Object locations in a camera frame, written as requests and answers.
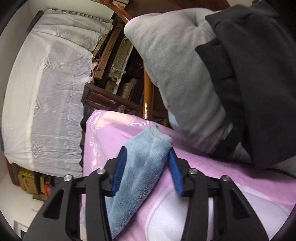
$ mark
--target black garment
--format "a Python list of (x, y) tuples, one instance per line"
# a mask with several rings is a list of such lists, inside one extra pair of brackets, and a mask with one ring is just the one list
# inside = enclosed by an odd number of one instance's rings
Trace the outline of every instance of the black garment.
[(265, 1), (206, 20), (217, 38), (196, 51), (253, 166), (296, 156), (296, 42), (288, 28)]

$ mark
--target pink fabric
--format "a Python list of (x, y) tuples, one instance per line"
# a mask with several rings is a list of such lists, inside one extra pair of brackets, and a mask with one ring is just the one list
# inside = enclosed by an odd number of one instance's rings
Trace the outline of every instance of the pink fabric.
[[(118, 154), (125, 142), (154, 124), (132, 115), (103, 110), (95, 111), (87, 121), (84, 144), (84, 176), (103, 167), (108, 159), (114, 158)], [(191, 167), (215, 178), (229, 175), (242, 188), (245, 186), (245, 189), (249, 188), (259, 192), (263, 198), (282, 206), (283, 209), (291, 211), (294, 207), (296, 201), (295, 179), (271, 170), (254, 171), (246, 166), (197, 156), (189, 152), (192, 150), (182, 141), (181, 134), (164, 126), (159, 126), (159, 128), (162, 133), (173, 138), (173, 147), (177, 156), (186, 159)], [(165, 166), (152, 193), (116, 240), (154, 240), (153, 234), (149, 231), (151, 220), (162, 203), (174, 192), (170, 172)]]

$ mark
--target light blue fabric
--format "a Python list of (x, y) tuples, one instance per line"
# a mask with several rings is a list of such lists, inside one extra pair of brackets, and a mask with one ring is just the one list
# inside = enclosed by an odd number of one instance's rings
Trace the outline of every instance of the light blue fabric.
[(172, 139), (151, 126), (131, 138), (126, 167), (119, 191), (113, 198), (106, 197), (106, 208), (112, 237), (127, 225), (158, 181), (171, 149)]

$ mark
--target pink blanket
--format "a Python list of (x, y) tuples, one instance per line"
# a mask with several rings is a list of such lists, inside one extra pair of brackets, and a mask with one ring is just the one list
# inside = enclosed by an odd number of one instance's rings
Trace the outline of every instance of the pink blanket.
[[(108, 159), (114, 158), (124, 143), (143, 129), (155, 125), (132, 115), (118, 112), (95, 111), (87, 121), (84, 144), (84, 176)], [(220, 178), (229, 175), (246, 196), (260, 218), (269, 239), (283, 225), (296, 201), (296, 179), (271, 170), (254, 171), (249, 167), (223, 163), (192, 154), (182, 140), (182, 135), (159, 126), (160, 131), (173, 138), (173, 147), (178, 157), (186, 159), (191, 167), (207, 176)], [(186, 212), (187, 198), (180, 198), (172, 183), (168, 167), (152, 193), (132, 217), (116, 240), (159, 241), (181, 239)], [(209, 200), (208, 240), (212, 238), (212, 200)]]

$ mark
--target pillow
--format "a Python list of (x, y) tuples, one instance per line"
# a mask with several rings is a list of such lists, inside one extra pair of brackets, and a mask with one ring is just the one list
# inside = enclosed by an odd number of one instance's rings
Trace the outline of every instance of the pillow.
[(141, 15), (124, 29), (189, 144), (211, 153), (232, 128), (195, 47), (215, 37), (202, 8)]

